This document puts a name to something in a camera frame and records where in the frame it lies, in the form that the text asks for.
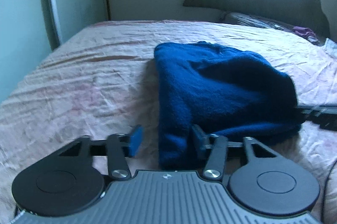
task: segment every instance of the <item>wrinkled sheet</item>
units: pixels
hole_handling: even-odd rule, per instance
[[[158,168],[159,43],[219,43],[261,54],[294,80],[299,102],[337,102],[336,60],[291,33],[188,21],[108,21],[85,28],[55,50],[0,105],[0,223],[13,216],[11,183],[24,168],[85,134],[103,139],[144,127],[136,169]],[[337,156],[337,133],[306,122],[298,137],[273,147],[309,170],[321,187]],[[94,167],[107,173],[106,159]],[[326,223],[337,221],[337,171],[331,174]],[[319,216],[321,196],[313,215]]]

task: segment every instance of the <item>cable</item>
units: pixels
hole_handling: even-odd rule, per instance
[[[321,222],[322,223],[324,223],[325,199],[326,199],[326,190],[328,188],[328,181],[330,179],[330,175],[332,173],[332,170],[335,168],[336,164],[337,164],[337,159],[334,161],[332,167],[330,168],[328,176],[326,177],[326,180],[325,180],[325,183],[324,183],[323,197],[322,197],[322,208],[321,208]]]
[[[19,207],[15,205],[14,218],[16,218],[18,214],[19,214]]]

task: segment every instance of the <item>purple cloth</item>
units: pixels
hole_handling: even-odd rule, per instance
[[[306,27],[295,26],[293,28],[293,33],[305,39],[308,39],[308,37],[316,37],[314,31]]]

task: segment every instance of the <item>logo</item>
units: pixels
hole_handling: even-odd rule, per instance
[[[170,175],[170,174],[165,174],[165,175],[163,175],[163,178],[164,179],[170,179],[172,176]]]

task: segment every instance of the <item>black device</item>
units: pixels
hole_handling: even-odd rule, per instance
[[[295,117],[336,129],[336,107],[299,107]],[[142,140],[137,126],[106,140],[80,137],[19,173],[12,194],[21,212],[16,224],[148,223],[319,223],[309,211],[320,187],[296,163],[251,137],[230,142],[191,128],[199,159],[196,171],[137,170],[125,157]],[[92,156],[107,156],[108,175],[92,167]],[[241,168],[225,174],[227,158]]]

